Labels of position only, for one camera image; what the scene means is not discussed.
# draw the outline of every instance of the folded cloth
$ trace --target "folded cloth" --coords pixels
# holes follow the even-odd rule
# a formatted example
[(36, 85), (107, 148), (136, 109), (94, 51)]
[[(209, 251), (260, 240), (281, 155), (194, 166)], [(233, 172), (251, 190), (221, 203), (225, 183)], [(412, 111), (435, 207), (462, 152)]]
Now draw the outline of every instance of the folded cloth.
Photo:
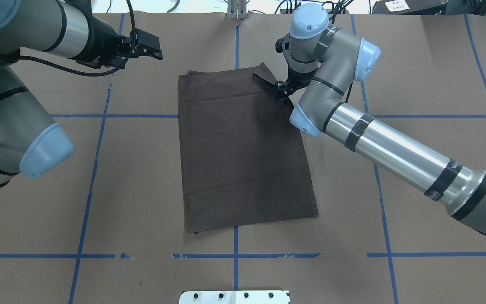
[(318, 217), (292, 103), (258, 67), (179, 76), (187, 233)]

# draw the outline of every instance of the robotic arm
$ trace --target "robotic arm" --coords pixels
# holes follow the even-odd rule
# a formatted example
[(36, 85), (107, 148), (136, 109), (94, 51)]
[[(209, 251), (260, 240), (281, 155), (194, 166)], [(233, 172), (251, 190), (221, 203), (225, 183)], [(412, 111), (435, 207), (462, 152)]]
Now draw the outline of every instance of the robotic arm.
[(486, 171), (473, 171), (341, 101), (353, 80), (364, 81), (371, 73), (378, 47), (328, 25), (322, 6), (305, 4), (295, 10), (290, 32), (276, 50), (289, 65), (287, 81), (276, 84), (277, 98), (308, 86), (292, 112), (292, 125), (312, 136), (326, 133), (486, 235)]
[(65, 69), (84, 76), (110, 75), (124, 69), (132, 57), (161, 60), (158, 37), (135, 29), (128, 0), (127, 4), (130, 37), (118, 35), (93, 17), (89, 0), (0, 0), (0, 188), (20, 172), (39, 177), (74, 151), (60, 125), (8, 67), (21, 59), (38, 60), (20, 56), (20, 48), (49, 52), (95, 69), (115, 67), (93, 74)]

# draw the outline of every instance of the white label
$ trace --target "white label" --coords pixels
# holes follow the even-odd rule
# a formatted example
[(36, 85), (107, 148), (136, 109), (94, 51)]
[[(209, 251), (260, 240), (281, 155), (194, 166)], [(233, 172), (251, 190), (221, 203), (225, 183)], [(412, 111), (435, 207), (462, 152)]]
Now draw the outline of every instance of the white label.
[(405, 0), (389, 1), (386, 2), (386, 6), (389, 11), (403, 11), (410, 9)]

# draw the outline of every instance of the black cloth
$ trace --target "black cloth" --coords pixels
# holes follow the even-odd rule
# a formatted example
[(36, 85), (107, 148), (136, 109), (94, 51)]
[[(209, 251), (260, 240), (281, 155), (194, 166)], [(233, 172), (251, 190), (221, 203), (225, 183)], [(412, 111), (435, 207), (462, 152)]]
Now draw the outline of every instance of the black cloth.
[(293, 105), (258, 67), (179, 76), (187, 233), (318, 217)]

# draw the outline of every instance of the metal bracket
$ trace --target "metal bracket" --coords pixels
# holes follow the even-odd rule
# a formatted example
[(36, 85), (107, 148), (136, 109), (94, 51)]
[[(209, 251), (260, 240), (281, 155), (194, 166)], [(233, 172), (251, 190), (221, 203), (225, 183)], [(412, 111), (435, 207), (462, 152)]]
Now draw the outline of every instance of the metal bracket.
[(228, 19), (247, 19), (247, 0), (227, 0)]
[(216, 292), (183, 292), (179, 304), (289, 304), (287, 290), (224, 290)]

